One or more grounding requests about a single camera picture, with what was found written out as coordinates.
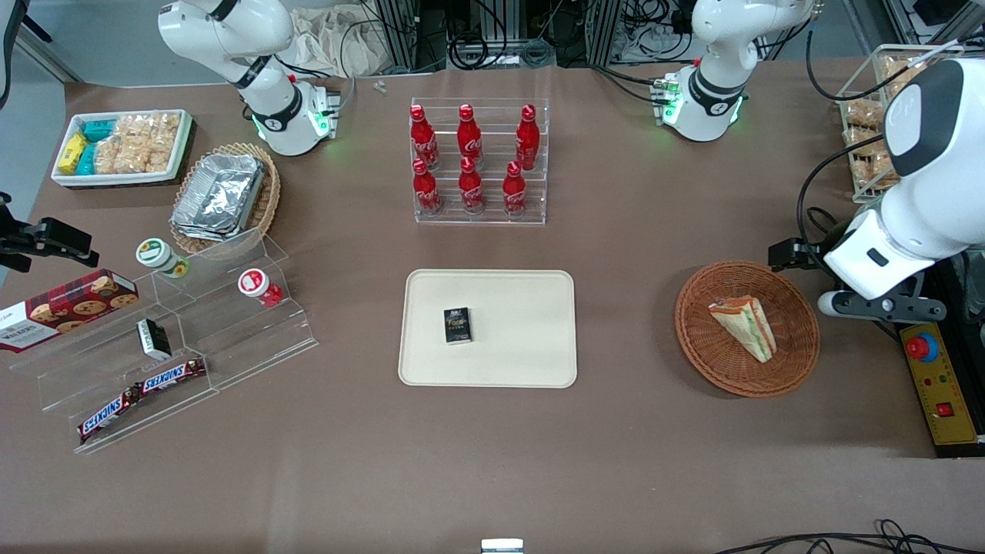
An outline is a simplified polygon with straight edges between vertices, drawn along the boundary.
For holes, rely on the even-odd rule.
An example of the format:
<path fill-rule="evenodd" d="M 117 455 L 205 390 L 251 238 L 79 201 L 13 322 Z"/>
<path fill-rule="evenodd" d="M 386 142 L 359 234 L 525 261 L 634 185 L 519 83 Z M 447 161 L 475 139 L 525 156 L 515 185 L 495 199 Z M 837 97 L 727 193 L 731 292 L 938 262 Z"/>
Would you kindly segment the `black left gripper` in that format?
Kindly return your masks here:
<path fill-rule="evenodd" d="M 828 268 L 822 260 L 819 243 L 810 243 L 802 238 L 784 239 L 768 248 L 768 266 L 773 272 L 791 269 L 823 270 Z"/>

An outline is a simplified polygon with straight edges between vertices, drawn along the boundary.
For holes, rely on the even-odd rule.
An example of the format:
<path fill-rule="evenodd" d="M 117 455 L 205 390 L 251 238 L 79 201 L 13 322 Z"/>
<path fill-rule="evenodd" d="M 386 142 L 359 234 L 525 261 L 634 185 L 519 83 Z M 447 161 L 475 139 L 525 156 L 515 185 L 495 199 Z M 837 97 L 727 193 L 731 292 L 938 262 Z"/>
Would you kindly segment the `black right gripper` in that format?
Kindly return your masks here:
<path fill-rule="evenodd" d="M 17 220 L 2 223 L 1 265 L 28 273 L 34 257 L 63 257 L 89 268 L 99 266 L 101 256 L 92 249 L 92 237 L 54 218 L 38 224 Z"/>

